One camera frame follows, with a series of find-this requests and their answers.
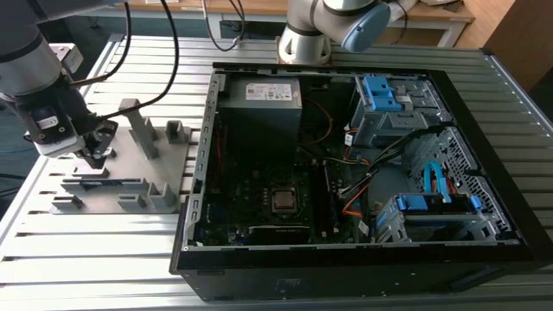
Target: metal grid table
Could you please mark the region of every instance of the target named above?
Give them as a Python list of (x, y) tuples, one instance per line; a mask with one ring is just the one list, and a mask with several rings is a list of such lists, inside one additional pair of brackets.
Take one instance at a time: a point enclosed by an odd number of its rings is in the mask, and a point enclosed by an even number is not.
[[(172, 68), (172, 44), (171, 38), (133, 37), (119, 73), (83, 90), (93, 111), (108, 113), (117, 109), (123, 98), (145, 101), (161, 92)], [(91, 76), (113, 68), (123, 45), (117, 41), (107, 44)], [(208, 39), (181, 38), (181, 67), (171, 94), (141, 110), (143, 115), (152, 117), (153, 125), (179, 119), (196, 130), (181, 194), (191, 188), (211, 64), (275, 63), (275, 51), (273, 41), (247, 41), (240, 49), (223, 53)], [(375, 47), (365, 54), (348, 54), (333, 47), (333, 60), (337, 65), (418, 67), (448, 72), (553, 236), (553, 127), (496, 59), (478, 50), (387, 46)], [(125, 124), (127, 119), (117, 121)], [(47, 174), (55, 161), (59, 160), (39, 159), (0, 223), (0, 310), (347, 306), (372, 310), (397, 305), (408, 310), (438, 310), (442, 306), (436, 305), (442, 304), (449, 305), (449, 310), (553, 308), (553, 266), (536, 273), (506, 276), (460, 294), (208, 305), (181, 277), (168, 272), (177, 215), (51, 215), (49, 200), (39, 192), (59, 182), (59, 177)]]

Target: open computer case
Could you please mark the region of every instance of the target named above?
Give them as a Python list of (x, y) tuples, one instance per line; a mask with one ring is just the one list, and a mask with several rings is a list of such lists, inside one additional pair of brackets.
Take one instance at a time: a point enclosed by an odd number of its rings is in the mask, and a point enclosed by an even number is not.
[(445, 72), (213, 67), (171, 259), (201, 299), (454, 292), (552, 261)]

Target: blue clip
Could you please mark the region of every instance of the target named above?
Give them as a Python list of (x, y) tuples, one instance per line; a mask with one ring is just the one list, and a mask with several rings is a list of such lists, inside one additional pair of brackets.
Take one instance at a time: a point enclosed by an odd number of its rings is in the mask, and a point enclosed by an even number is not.
[(396, 102), (392, 94), (393, 88), (383, 76), (367, 76), (364, 79), (367, 95), (371, 98), (372, 110), (375, 111), (401, 111), (403, 106)]
[(474, 210), (477, 212), (480, 212), (481, 209), (482, 209), (482, 201), (481, 201), (481, 199), (477, 196), (472, 196), (470, 197), (470, 202), (473, 203)]
[(424, 196), (401, 196), (396, 199), (397, 206), (400, 210), (408, 211), (428, 211), (429, 206), (426, 205), (426, 200)]
[(377, 225), (376, 225), (377, 227), (380, 227), (385, 219), (387, 219), (387, 212), (384, 212), (384, 214), (377, 219)]
[(438, 192), (441, 193), (444, 197), (445, 203), (450, 203), (450, 196), (448, 193), (448, 181), (446, 181), (446, 178), (444, 177), (444, 173), (441, 172), (440, 164), (433, 161), (429, 161), (426, 163), (426, 166), (424, 167), (424, 191), (432, 192), (432, 175), (430, 175), (432, 170), (436, 173), (436, 180), (437, 180), (436, 184), (438, 187)]

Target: black wire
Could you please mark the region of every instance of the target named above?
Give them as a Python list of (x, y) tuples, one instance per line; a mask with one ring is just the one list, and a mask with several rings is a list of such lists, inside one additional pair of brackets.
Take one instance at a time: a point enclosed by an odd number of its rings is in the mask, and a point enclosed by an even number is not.
[(393, 0), (395, 2), (396, 2), (396, 4), (400, 6), (400, 8), (401, 8), (401, 10), (404, 11), (404, 15), (405, 15), (405, 18), (404, 18), (404, 28), (401, 29), (401, 32), (400, 32), (400, 38), (396, 40), (396, 42), (395, 43), (392, 43), (392, 45), (396, 45), (396, 44), (399, 44), (399, 42), (403, 40), (403, 38), (405, 37), (405, 32), (407, 32), (407, 22), (409, 21), (409, 16), (407, 15), (407, 10), (405, 10), (405, 8), (404, 8), (404, 6), (400, 4), (400, 0)]
[(176, 33), (176, 27), (175, 27), (175, 21), (173, 21), (173, 16), (171, 15), (171, 10), (169, 7), (167, 5), (167, 1), (165, 0), (160, 0), (161, 1), (161, 5), (164, 6), (164, 10), (165, 10), (165, 14), (167, 14), (167, 19), (169, 20), (169, 25), (171, 25), (171, 31), (173, 33), (173, 43), (175, 43), (175, 61), (173, 61), (173, 72), (171, 73), (171, 78), (169, 81), (167, 82), (167, 86), (164, 91), (161, 92), (160, 95), (157, 95), (157, 97), (152, 100), (149, 100), (148, 102), (141, 103), (140, 105), (119, 110), (117, 112), (113, 112), (108, 115), (103, 115), (99, 120), (107, 120), (111, 119), (112, 117), (116, 117), (119, 115), (124, 115), (125, 113), (131, 112), (131, 111), (136, 111), (155, 103), (157, 103), (167, 95), (167, 93), (169, 92), (171, 86), (173, 86), (173, 82), (175, 82), (175, 78), (176, 78), (176, 74), (179, 71), (179, 62), (180, 62), (180, 47), (179, 47), (179, 36)]
[(8, 189), (4, 189), (4, 190), (0, 190), (0, 195), (3, 195), (5, 192), (13, 191), (13, 190), (19, 190), (20, 188), (21, 188), (21, 186), (13, 187), (13, 188), (8, 188)]
[(231, 51), (237, 45), (240, 40), (244, 38), (244, 33), (245, 33), (245, 13), (244, 13), (244, 7), (243, 7), (243, 2), (241, 0), (237, 0), (239, 2), (239, 7), (240, 7), (240, 11), (239, 8), (236, 7), (236, 4), (232, 0), (228, 0), (232, 4), (232, 6), (235, 7), (235, 11), (240, 17), (240, 21), (243, 22), (243, 29), (240, 31), (240, 35), (235, 38), (235, 40), (232, 41), (232, 45), (227, 48), (223, 48), (217, 42), (215, 41), (213, 38), (213, 33), (211, 32), (211, 27), (209, 27), (209, 18), (208, 18), (208, 6), (205, 5), (205, 0), (201, 0), (201, 5), (203, 5), (203, 9), (204, 9), (204, 20), (205, 20), (205, 26), (208, 27), (208, 34), (209, 34), (209, 39), (213, 42), (215, 47), (217, 47), (217, 49), (223, 52), (228, 52)]
[(13, 191), (13, 192), (11, 192), (11, 193), (5, 193), (5, 194), (0, 194), (0, 198), (4, 198), (4, 197), (7, 197), (7, 196), (11, 196), (11, 195), (13, 195), (13, 194), (16, 194), (17, 193), (17, 191)]
[(367, 182), (371, 181), (377, 171), (377, 167), (383, 165), (384, 163), (387, 163), (387, 161), (389, 161), (391, 159), (401, 155), (404, 151), (404, 147), (407, 146), (407, 144), (409, 143), (412, 139), (416, 139), (421, 137), (422, 135), (426, 135), (430, 133), (441, 133), (445, 130), (445, 128), (452, 125), (453, 124), (450, 122), (444, 122), (440, 125), (429, 126), (425, 129), (416, 130), (411, 132), (409, 134), (407, 134), (405, 136), (403, 136), (400, 139), (397, 139), (387, 148), (383, 149), (380, 154), (371, 161), (367, 176), (357, 183), (355, 183), (352, 186), (345, 188), (341, 192), (341, 195), (348, 194), (349, 192), (356, 190), (359, 187), (361, 187)]
[(20, 176), (20, 175), (13, 175), (13, 174), (0, 174), (0, 178), (25, 180), (27, 177)]
[(127, 58), (127, 55), (129, 53), (129, 49), (131, 49), (131, 37), (132, 37), (132, 22), (131, 22), (131, 8), (129, 8), (129, 4), (125, 2), (124, 3), (124, 11), (125, 11), (125, 15), (127, 15), (127, 42), (125, 42), (125, 46), (124, 46), (124, 50), (123, 50), (123, 55), (121, 55), (121, 59), (119, 60), (116, 66), (113, 67), (113, 70), (109, 71), (105, 75), (103, 76), (97, 76), (95, 78), (91, 79), (84, 79), (84, 80), (79, 80), (75, 82), (69, 83), (71, 87), (81, 87), (81, 86), (88, 86), (93, 83), (105, 81), (121, 68), (121, 65), (124, 63), (124, 60)]

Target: floor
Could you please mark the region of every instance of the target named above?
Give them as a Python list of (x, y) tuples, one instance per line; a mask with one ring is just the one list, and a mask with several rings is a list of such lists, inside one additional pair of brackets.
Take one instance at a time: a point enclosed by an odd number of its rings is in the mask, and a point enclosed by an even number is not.
[[(105, 46), (111, 34), (124, 33), (125, 26), (121, 18), (100, 18), (97, 27), (91, 28), (91, 19), (88, 17), (69, 17), (65, 20), (64, 29), (71, 29), (71, 34), (63, 38), (73, 38), (76, 45), (85, 58), (80, 70), (75, 74), (76, 79), (87, 76), (96, 59)], [(143, 36), (168, 36), (171, 29), (167, 21), (161, 19), (133, 20), (133, 30), (136, 35)], [(201, 20), (176, 20), (179, 36), (181, 37), (207, 37), (208, 31), (205, 22)], [(237, 35), (236, 28), (229, 23), (223, 24), (223, 37), (233, 38)], [(279, 23), (249, 23), (247, 38), (272, 39), (281, 34), (284, 25)], [(549, 118), (553, 119), (553, 72), (540, 82), (540, 85), (529, 92), (534, 101), (541, 105)], [(0, 174), (15, 174), (25, 176), (31, 171), (37, 152), (31, 149), (32, 145), (23, 140), (24, 127), (16, 116), (8, 109), (0, 110)], [(15, 194), (3, 192), (5, 189), (17, 187), (21, 181), (16, 179), (0, 178), (0, 217), (13, 199)]]

